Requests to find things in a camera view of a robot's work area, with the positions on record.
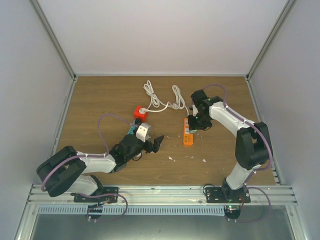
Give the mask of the orange power strip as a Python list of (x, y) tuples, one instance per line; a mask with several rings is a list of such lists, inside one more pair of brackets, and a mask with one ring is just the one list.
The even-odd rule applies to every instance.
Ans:
[(188, 119), (183, 120), (183, 146), (192, 147), (194, 145), (194, 136), (190, 133)]

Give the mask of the teal power strip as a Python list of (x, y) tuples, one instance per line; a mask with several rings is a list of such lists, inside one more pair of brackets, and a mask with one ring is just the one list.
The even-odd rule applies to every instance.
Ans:
[(138, 128), (139, 128), (140, 124), (139, 123), (132, 123), (130, 125), (129, 131), (128, 131), (128, 135), (135, 135)]

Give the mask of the black power adapter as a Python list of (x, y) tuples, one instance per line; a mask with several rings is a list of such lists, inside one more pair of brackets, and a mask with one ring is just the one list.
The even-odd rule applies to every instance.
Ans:
[(141, 120), (140, 118), (137, 118), (137, 119), (134, 121), (134, 123), (135, 123), (136, 125), (140, 125), (140, 124), (142, 123), (142, 120)]

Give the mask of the red cube power socket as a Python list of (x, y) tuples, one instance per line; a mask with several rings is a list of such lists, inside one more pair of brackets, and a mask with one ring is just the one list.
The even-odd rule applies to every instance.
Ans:
[(141, 121), (145, 123), (148, 117), (148, 109), (138, 105), (134, 110), (133, 117), (135, 120), (141, 119)]

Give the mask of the green square adapter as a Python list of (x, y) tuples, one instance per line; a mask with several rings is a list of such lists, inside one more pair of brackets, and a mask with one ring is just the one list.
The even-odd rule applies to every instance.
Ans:
[(195, 133), (197, 132), (197, 130), (194, 129), (194, 130), (190, 130), (189, 132), (190, 132), (191, 134), (195, 134)]

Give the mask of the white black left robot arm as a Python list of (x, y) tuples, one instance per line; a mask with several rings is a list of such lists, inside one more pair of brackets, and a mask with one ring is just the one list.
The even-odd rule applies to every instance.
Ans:
[(109, 152), (102, 154), (83, 153), (73, 146), (66, 146), (36, 169), (42, 181), (41, 190), (50, 197), (70, 192), (86, 195), (90, 201), (98, 202), (103, 197), (103, 189), (92, 173), (119, 172), (129, 161), (138, 161), (143, 152), (157, 153), (163, 140), (163, 135), (151, 142), (127, 134)]

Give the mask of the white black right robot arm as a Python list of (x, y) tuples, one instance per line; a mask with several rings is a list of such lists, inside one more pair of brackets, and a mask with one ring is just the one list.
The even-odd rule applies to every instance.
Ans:
[(191, 95), (192, 115), (187, 117), (189, 130), (206, 131), (217, 121), (236, 138), (236, 164), (223, 180), (221, 196), (228, 203), (234, 202), (247, 181), (262, 165), (273, 163), (273, 149), (268, 126), (264, 122), (254, 122), (233, 111), (219, 96), (209, 98), (203, 89)]

